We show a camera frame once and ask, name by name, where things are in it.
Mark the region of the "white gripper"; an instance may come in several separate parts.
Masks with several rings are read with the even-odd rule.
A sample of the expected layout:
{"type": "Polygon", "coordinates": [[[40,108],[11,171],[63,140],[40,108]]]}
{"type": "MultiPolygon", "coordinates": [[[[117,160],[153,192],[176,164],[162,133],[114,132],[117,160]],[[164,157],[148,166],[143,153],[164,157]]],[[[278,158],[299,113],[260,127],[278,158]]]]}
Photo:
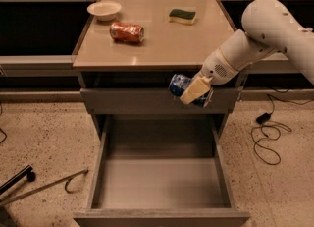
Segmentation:
{"type": "Polygon", "coordinates": [[[234,69],[226,60],[220,49],[212,52],[204,61],[199,74],[203,77],[195,77],[180,97],[183,104],[189,104],[205,94],[203,108],[210,102],[214,93],[213,85],[224,85],[235,77],[239,70],[234,69]]]}

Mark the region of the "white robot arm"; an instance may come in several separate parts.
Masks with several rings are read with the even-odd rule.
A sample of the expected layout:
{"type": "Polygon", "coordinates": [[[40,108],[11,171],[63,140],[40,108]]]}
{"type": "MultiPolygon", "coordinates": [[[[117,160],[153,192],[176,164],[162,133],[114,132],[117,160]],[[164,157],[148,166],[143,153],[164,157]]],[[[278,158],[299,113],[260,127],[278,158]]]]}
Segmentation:
{"type": "Polygon", "coordinates": [[[278,0],[255,0],[243,11],[237,30],[204,61],[180,96],[189,104],[223,85],[246,66],[282,52],[314,84],[314,32],[303,27],[278,0]]]}

